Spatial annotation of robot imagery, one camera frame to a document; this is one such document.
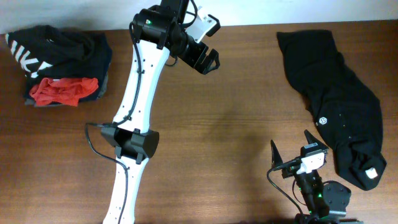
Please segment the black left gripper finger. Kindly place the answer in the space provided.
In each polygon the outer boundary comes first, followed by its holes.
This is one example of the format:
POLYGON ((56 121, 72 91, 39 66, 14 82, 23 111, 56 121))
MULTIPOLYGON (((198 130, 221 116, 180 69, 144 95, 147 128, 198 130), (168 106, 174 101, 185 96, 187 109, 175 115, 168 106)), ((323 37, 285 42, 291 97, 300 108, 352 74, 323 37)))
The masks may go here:
POLYGON ((199 71, 202 75, 206 75, 206 74, 210 73, 210 72, 213 71, 213 70, 217 70, 219 67, 220 67, 220 66, 217 65, 217 64, 216 64, 215 66, 212 66, 212 65, 210 65, 210 64, 207 64, 207 65, 200 65, 199 68, 198 68, 198 71, 199 71))
POLYGON ((220 66, 219 53, 215 49, 212 49, 211 52, 206 56, 205 66, 206 67, 219 67, 220 66))

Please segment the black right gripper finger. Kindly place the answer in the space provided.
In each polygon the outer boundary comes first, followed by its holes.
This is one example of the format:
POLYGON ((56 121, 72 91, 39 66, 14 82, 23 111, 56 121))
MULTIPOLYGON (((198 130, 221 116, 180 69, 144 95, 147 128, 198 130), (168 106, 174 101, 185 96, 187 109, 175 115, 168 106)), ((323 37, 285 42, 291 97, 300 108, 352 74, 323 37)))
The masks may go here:
POLYGON ((272 154, 271 168, 279 170, 283 168, 283 160, 280 156, 280 153, 277 149, 275 142, 272 139, 270 141, 270 144, 271 144, 271 154, 272 154))
POLYGON ((326 145, 318 140, 314 135, 312 135, 307 129, 304 131, 304 135, 309 144, 317 143, 317 145, 320 146, 322 149, 326 149, 326 145))

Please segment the dark green t-shirt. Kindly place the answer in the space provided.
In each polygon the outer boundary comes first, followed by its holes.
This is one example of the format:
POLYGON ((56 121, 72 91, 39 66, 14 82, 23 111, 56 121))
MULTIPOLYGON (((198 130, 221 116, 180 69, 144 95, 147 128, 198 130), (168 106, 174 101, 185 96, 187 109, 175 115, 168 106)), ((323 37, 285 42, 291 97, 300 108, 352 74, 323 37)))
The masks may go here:
POLYGON ((50 25, 35 26, 5 34, 12 56, 29 78, 44 70, 70 61, 81 62, 95 49, 92 37, 81 32, 64 31, 50 25))

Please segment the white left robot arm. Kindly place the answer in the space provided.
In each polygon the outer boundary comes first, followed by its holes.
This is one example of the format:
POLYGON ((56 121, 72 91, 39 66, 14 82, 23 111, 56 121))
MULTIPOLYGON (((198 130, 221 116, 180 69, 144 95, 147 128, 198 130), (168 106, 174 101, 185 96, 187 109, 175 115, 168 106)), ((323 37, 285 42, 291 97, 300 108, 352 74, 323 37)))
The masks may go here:
POLYGON ((129 25, 133 56, 120 107, 101 135, 114 147, 116 176, 104 223, 134 223, 137 193, 144 169, 155 154, 160 134, 150 126, 150 112, 160 74, 169 57, 203 75, 220 66, 219 53, 203 38, 214 35, 220 21, 196 7, 185 22, 188 1, 162 1, 142 9, 129 25))

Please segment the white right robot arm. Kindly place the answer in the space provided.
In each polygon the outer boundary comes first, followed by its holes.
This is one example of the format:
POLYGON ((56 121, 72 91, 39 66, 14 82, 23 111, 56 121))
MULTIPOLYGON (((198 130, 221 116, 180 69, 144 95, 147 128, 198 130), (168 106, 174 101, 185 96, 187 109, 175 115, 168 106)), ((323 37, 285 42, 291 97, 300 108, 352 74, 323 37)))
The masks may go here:
POLYGON ((304 131, 304 135, 307 144, 301 147, 299 156, 287 162, 282 160, 275 142, 271 141, 272 165, 267 171, 271 185, 298 208, 294 223, 360 223, 359 220, 346 218, 351 190, 337 181, 322 180, 318 173, 318 169, 326 164, 328 146, 308 130, 304 131), (296 196, 290 197, 270 178, 270 174, 276 171, 280 171, 284 179, 294 178, 292 186, 298 187, 303 204, 308 209, 307 214, 298 205, 296 196))

